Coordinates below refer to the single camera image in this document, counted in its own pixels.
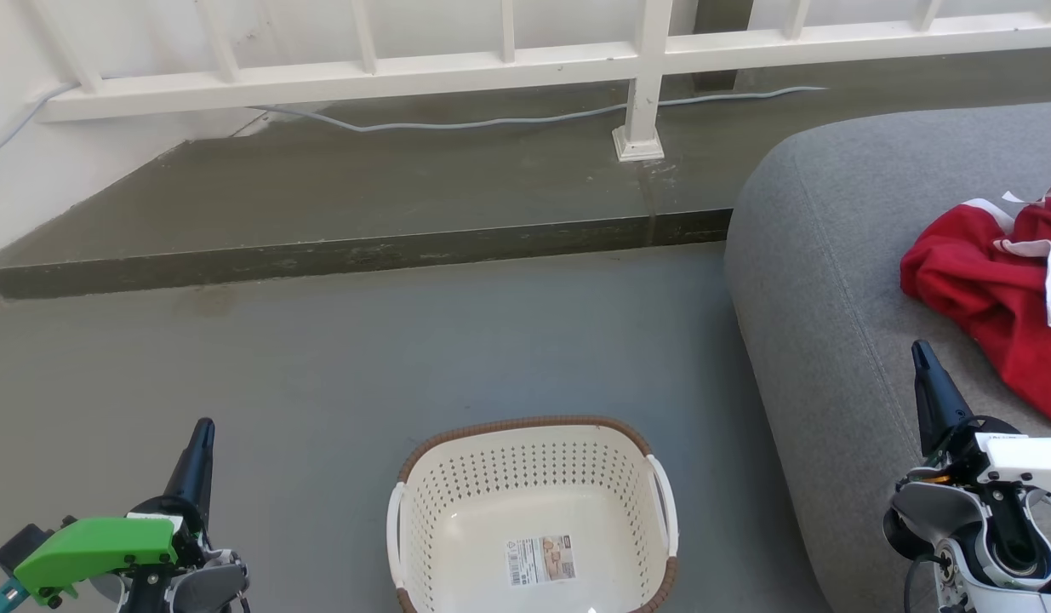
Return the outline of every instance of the white wall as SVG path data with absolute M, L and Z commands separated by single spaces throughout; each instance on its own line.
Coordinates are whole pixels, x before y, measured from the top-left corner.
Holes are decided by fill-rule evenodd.
M 212 69 L 191 0 L 43 0 L 102 75 Z M 239 65 L 357 60 L 347 0 L 218 0 Z M 367 0 L 380 57 L 497 50 L 500 0 Z M 641 0 L 518 0 L 517 46 L 633 38 Z M 674 34 L 696 0 L 676 0 Z M 73 81 L 26 0 L 0 0 L 0 136 Z M 0 150 L 0 248 L 185 140 L 225 137 L 256 111 L 30 123 Z
M 120 4 L 117 0 L 90 2 Z M 91 34 L 84 40 L 101 42 L 109 33 Z M 164 65 L 143 45 L 118 50 L 114 40 L 105 42 L 112 50 L 100 55 L 104 73 L 136 74 Z M 168 66 L 180 63 L 180 57 L 173 58 Z M 73 77 L 36 28 L 28 3 L 0 0 L 0 136 L 28 108 L 27 101 L 67 81 Z M 250 109 L 226 109 L 26 125 L 0 150 L 0 248 L 182 141 L 229 135 L 256 116 Z
M 1047 0 L 945 0 L 940 17 L 983 16 L 1039 11 Z M 812 0 L 806 24 L 844 24 L 909 20 L 918 0 Z M 755 0 L 748 29 L 781 27 L 789 0 Z

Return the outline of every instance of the black wire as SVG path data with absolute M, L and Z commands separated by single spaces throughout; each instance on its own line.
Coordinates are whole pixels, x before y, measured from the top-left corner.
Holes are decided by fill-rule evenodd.
M 921 554 L 910 564 L 910 568 L 907 568 L 907 578 L 903 580 L 903 613 L 910 613 L 910 584 L 914 583 L 914 572 L 923 561 L 935 561 L 942 567 L 949 566 L 948 559 L 932 553 Z

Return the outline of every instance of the green robot part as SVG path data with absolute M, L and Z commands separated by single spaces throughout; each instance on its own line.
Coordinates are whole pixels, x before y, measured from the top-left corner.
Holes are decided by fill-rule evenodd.
M 131 564 L 174 561 L 173 523 L 163 518 L 79 519 L 49 536 L 15 568 L 15 577 L 45 605 L 74 584 Z

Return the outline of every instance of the gray floor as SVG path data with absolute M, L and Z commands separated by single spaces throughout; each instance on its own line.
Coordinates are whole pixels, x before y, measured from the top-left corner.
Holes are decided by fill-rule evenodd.
M 0 309 L 0 543 L 159 492 L 218 421 L 212 532 L 254 611 L 396 608 L 394 476 L 424 438 L 614 415 L 668 469 L 665 611 L 825 612 L 724 289 L 721 244 L 327 275 Z M 108 610 L 90 590 L 66 611 Z

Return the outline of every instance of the perforated basket wall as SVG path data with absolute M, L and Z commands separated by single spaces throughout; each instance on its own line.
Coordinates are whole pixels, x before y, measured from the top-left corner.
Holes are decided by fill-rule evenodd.
M 668 557 L 664 510 L 646 455 L 648 445 L 626 424 L 596 416 L 515 420 L 438 435 L 424 443 L 400 471 L 400 563 L 406 611 L 440 613 L 435 590 L 435 532 L 455 506 L 506 492 L 521 495 L 588 486 L 622 509 L 634 542 L 630 579 L 638 601 L 653 611 L 668 596 L 677 559 Z

